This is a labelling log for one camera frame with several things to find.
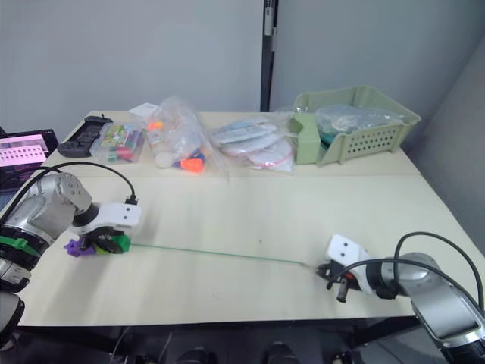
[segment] green plastic basket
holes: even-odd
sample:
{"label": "green plastic basket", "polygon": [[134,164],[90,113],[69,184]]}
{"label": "green plastic basket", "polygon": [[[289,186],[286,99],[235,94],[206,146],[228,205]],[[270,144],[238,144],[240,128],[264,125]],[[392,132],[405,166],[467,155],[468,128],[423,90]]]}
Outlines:
{"label": "green plastic basket", "polygon": [[[321,144],[315,122],[315,112],[326,105],[351,105],[359,108],[382,108],[403,115],[401,124],[372,127],[351,134],[338,134],[328,149]],[[292,133],[298,134],[296,164],[342,164],[346,159],[379,152],[395,152],[409,131],[421,120],[420,116],[405,108],[381,91],[370,86],[302,93],[296,97],[290,122]]]}

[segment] white wall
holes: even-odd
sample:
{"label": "white wall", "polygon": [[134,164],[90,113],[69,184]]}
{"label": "white wall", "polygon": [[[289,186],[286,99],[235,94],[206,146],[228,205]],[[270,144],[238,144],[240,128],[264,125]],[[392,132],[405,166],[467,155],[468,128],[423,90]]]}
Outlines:
{"label": "white wall", "polygon": [[485,253],[485,37],[411,157]]}
{"label": "white wall", "polygon": [[177,94],[259,110],[261,0],[2,0],[0,123],[64,137],[90,110]]}
{"label": "white wall", "polygon": [[364,84],[430,118],[484,32],[484,0],[280,0],[271,108]]}

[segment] plastic bag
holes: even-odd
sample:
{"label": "plastic bag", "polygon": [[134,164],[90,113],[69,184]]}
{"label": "plastic bag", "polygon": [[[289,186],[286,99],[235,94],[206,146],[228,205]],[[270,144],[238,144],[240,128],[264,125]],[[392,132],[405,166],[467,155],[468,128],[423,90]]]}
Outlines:
{"label": "plastic bag", "polygon": [[212,132],[221,151],[254,169],[293,172],[294,148],[288,137],[290,115],[245,118]]}
{"label": "plastic bag", "polygon": [[322,137],[322,134],[354,133],[369,127],[399,124],[403,122],[404,116],[379,108],[330,105],[319,108],[315,118]]}
{"label": "plastic bag", "polygon": [[221,153],[211,144],[199,114],[187,102],[171,96],[146,117],[146,135],[155,164],[201,173],[207,165],[228,174]]}

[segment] green string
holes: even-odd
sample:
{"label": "green string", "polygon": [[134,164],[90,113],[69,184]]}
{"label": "green string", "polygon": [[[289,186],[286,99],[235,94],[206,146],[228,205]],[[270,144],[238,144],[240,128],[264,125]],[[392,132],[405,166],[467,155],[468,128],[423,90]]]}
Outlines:
{"label": "green string", "polygon": [[131,246],[140,246],[142,248],[154,248],[154,249],[162,249],[162,250],[174,250],[177,252],[185,252],[185,253],[210,254],[213,256],[228,256],[231,258],[254,259],[254,260],[262,260],[266,262],[297,264],[297,265],[303,265],[309,268],[314,268],[304,262],[298,262],[296,260],[288,260],[288,259],[268,258],[266,256],[245,256],[243,254],[230,254],[230,253],[212,252],[210,250],[194,250],[194,249],[185,249],[185,248],[174,248],[172,246],[146,245],[146,244],[138,244],[138,243],[132,243]]}

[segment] purple object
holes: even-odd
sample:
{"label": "purple object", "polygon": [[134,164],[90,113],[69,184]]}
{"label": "purple object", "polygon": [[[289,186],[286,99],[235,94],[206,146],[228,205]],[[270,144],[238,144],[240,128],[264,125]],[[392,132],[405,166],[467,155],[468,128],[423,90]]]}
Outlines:
{"label": "purple object", "polygon": [[79,240],[74,240],[71,239],[69,240],[69,244],[64,246],[65,249],[67,249],[67,254],[70,256],[93,256],[96,254],[96,249],[94,246],[90,246],[85,250],[82,250],[80,248],[81,243],[83,242],[83,238],[80,238]]}

